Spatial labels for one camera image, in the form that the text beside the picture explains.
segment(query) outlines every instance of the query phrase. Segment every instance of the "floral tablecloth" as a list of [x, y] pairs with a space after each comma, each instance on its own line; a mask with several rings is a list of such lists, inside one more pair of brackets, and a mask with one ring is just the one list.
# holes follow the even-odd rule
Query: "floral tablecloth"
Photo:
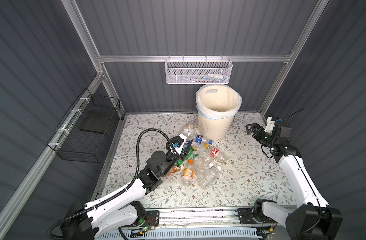
[[[146, 128], [161, 129], [169, 137], [179, 134], [197, 114], [131, 114], [114, 156], [103, 196], [128, 183], [135, 172], [137, 137]], [[273, 159], [263, 155], [260, 144], [246, 135], [245, 125], [257, 122], [264, 126], [259, 113], [237, 113], [226, 136], [217, 141], [227, 161], [219, 164], [222, 176], [208, 189], [196, 184], [184, 187], [181, 174], [167, 177], [155, 191], [140, 199], [145, 208], [222, 207], [253, 205], [257, 198], [272, 199], [279, 204], [293, 204], [291, 186]], [[140, 142], [140, 169], [154, 151], [165, 149], [166, 140], [157, 132], [147, 132]]]

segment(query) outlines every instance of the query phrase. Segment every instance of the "pile of bottles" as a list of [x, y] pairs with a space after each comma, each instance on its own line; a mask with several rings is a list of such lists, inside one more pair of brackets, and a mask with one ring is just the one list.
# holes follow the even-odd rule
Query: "pile of bottles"
[[194, 181], [195, 174], [198, 185], [202, 189], [207, 189], [221, 175], [222, 168], [215, 164], [224, 163], [226, 155], [218, 149], [214, 141], [205, 136], [197, 135], [196, 127], [194, 122], [190, 122], [181, 131], [181, 134], [187, 137], [184, 147], [187, 147], [192, 139], [195, 139], [195, 142], [191, 144], [186, 159], [177, 161], [176, 166], [171, 169], [168, 175], [176, 172], [177, 174], [183, 173], [182, 184], [190, 186]]

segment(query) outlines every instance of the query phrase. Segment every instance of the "bottle label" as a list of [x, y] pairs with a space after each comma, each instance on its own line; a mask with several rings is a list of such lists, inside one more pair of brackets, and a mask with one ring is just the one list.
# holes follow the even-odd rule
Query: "bottle label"
[[215, 157], [219, 154], [219, 149], [217, 149], [216, 147], [211, 151], [211, 156]]
[[196, 136], [195, 142], [202, 143], [202, 140], [203, 140], [203, 136], [202, 135], [198, 135], [198, 136]]
[[194, 175], [194, 171], [192, 171], [191, 169], [185, 169], [183, 172], [183, 176], [190, 176], [192, 177]]

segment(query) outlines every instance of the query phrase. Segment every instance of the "blue label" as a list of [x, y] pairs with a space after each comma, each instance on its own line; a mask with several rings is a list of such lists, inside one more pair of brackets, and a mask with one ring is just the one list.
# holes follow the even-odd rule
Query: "blue label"
[[202, 143], [202, 139], [203, 139], [203, 136], [202, 135], [198, 135], [198, 136], [196, 136], [195, 142]]

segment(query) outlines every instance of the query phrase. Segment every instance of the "white mesh basket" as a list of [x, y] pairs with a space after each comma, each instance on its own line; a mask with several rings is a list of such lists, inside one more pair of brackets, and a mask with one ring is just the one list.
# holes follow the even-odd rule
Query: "white mesh basket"
[[230, 58], [166, 58], [168, 84], [227, 84], [231, 76]]

